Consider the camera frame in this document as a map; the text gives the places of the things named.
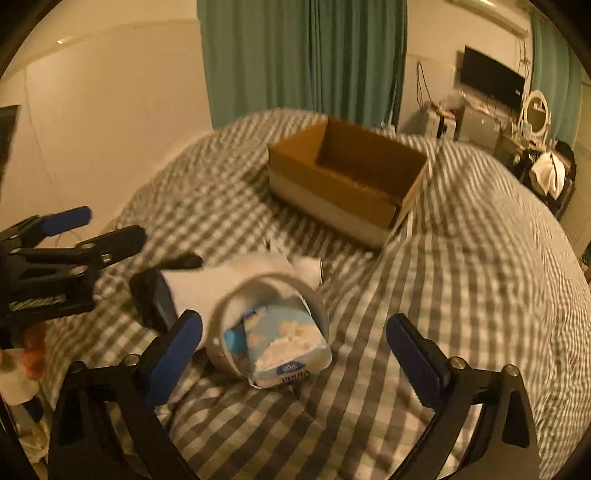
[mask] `bed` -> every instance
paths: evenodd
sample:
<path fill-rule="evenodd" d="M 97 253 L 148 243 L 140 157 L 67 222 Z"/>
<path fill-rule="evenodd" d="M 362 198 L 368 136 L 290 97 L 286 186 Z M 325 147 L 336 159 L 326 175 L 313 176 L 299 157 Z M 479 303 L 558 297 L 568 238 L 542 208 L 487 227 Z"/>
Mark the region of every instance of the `bed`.
<path fill-rule="evenodd" d="M 133 273 L 187 251 L 215 265 L 271 240 L 286 254 L 322 258 L 332 272 L 319 293 L 333 362 L 293 388 L 261 391 L 195 354 L 157 414 L 202 479 L 389 478 L 431 418 L 385 341 L 395 312 L 448 356 L 521 368 L 541 478 L 550 479 L 591 421 L 591 294 L 560 225 L 493 157 L 399 135 L 427 154 L 426 180 L 384 250 L 368 251 L 269 191 L 267 145 L 321 119 L 290 110 L 248 116 L 134 195 L 111 227 L 138 223 L 149 240 L 104 273 L 93 312 L 51 323 L 42 384 L 50 403 L 72 361 L 113 364 L 154 338 L 137 322 Z M 457 466 L 476 413 L 444 473 Z"/>

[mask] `white cloth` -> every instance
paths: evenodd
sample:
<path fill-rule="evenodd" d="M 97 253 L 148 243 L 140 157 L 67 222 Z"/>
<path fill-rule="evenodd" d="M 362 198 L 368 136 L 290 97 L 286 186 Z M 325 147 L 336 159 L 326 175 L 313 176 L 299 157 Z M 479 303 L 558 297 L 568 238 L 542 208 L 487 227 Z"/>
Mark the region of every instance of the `white cloth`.
<path fill-rule="evenodd" d="M 232 294 L 247 280 L 260 275 L 282 273 L 298 278 L 316 290 L 322 283 L 322 263 L 311 257 L 293 258 L 293 263 L 280 254 L 256 252 L 237 255 L 228 262 L 200 270 L 163 270 L 174 307 L 180 315 L 194 310 L 201 315 L 203 338 L 197 350 L 204 347 L 211 328 L 212 314 L 219 302 Z M 222 318 L 222 331 L 238 324 L 243 313 L 277 298 L 294 294 L 294 289 L 284 282 L 264 278 L 240 289 L 228 301 Z"/>
<path fill-rule="evenodd" d="M 530 169 L 532 187 L 540 195 L 548 193 L 554 200 L 564 188 L 566 172 L 563 163 L 551 152 L 546 152 Z"/>

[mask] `teal curtain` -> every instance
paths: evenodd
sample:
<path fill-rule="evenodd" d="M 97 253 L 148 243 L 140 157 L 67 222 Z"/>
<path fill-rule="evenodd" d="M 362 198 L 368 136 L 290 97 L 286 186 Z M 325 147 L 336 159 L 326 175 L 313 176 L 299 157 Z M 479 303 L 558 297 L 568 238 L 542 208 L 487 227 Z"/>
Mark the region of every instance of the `teal curtain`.
<path fill-rule="evenodd" d="M 396 124 L 407 43 L 405 0 L 312 0 L 314 108 L 368 127 Z"/>
<path fill-rule="evenodd" d="M 549 21 L 531 17 L 534 36 L 534 71 L 531 89 L 541 90 L 552 112 L 550 138 L 571 147 L 579 124 L 582 71 L 579 60 L 564 37 Z"/>
<path fill-rule="evenodd" d="M 275 107 L 397 123 L 406 0 L 198 0 L 214 128 Z"/>
<path fill-rule="evenodd" d="M 199 0 L 214 128 L 275 107 L 312 109 L 308 2 Z"/>

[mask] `wall-mounted tv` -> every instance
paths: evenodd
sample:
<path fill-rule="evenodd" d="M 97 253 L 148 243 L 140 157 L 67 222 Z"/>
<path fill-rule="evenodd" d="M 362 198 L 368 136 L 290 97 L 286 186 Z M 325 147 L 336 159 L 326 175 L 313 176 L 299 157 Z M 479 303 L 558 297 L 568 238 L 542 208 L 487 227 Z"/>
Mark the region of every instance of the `wall-mounted tv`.
<path fill-rule="evenodd" d="M 460 83 L 504 103 L 513 110 L 521 109 L 525 78 L 468 46 L 464 52 Z"/>

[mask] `open cardboard box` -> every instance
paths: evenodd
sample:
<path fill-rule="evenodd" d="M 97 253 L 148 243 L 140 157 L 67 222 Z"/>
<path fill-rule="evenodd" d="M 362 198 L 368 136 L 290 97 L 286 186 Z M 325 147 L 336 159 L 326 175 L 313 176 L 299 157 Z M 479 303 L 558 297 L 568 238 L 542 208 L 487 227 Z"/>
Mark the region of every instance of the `open cardboard box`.
<path fill-rule="evenodd" d="M 426 155 L 334 118 L 269 147 L 278 197 L 373 248 L 410 211 L 426 166 Z"/>

